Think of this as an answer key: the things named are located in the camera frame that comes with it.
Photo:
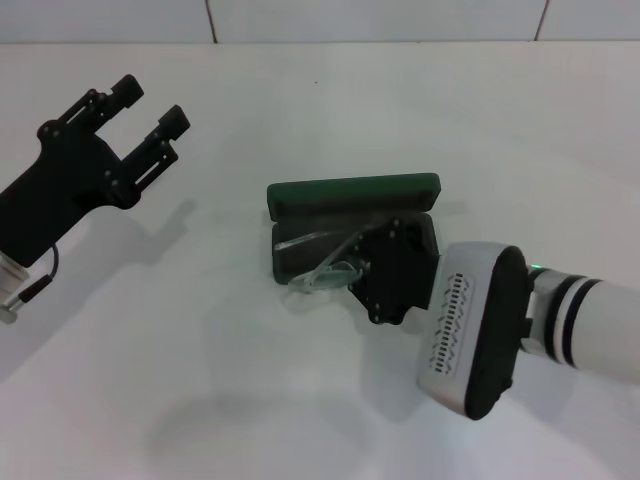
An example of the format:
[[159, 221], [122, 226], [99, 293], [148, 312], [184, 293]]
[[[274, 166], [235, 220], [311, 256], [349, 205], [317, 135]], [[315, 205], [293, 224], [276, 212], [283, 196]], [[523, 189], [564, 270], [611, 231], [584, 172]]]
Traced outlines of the clear white glasses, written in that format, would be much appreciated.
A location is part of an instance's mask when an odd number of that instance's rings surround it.
[[366, 234], [379, 228], [380, 224], [365, 224], [357, 229], [324, 230], [307, 233], [289, 240], [279, 240], [272, 248], [273, 253], [284, 253], [313, 242], [341, 237], [341, 242], [313, 268], [287, 280], [292, 291], [313, 294], [320, 291], [351, 289], [370, 270], [371, 262], [359, 254], [359, 243]]

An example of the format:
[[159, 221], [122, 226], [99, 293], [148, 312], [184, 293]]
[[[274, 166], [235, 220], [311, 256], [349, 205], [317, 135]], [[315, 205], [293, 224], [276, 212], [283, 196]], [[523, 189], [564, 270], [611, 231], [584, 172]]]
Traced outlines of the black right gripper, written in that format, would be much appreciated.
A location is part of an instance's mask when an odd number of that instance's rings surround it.
[[349, 253], [363, 265], [348, 289], [368, 306], [372, 323], [399, 325], [410, 309], [429, 307], [440, 258], [430, 215], [389, 217], [366, 225]]

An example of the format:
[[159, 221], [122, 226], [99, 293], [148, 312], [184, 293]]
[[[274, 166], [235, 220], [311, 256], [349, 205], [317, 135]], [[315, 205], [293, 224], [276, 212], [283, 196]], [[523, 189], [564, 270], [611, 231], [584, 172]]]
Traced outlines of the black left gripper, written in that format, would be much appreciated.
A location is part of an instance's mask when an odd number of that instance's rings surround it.
[[95, 134], [143, 95], [127, 74], [110, 94], [90, 89], [59, 123], [43, 125], [37, 160], [0, 193], [1, 253], [24, 268], [32, 266], [92, 210], [132, 208], [178, 160], [170, 142], [190, 128], [178, 105], [124, 158]]

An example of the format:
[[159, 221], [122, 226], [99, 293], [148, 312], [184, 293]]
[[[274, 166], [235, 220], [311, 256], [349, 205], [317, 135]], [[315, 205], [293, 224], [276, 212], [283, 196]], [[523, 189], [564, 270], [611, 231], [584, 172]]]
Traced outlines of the green glasses case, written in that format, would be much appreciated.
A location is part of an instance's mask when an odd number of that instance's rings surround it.
[[439, 252], [429, 211], [441, 192], [435, 173], [413, 173], [274, 183], [266, 189], [274, 245], [326, 231], [324, 238], [272, 251], [276, 283], [313, 269], [346, 238], [391, 217], [416, 222], [421, 242]]

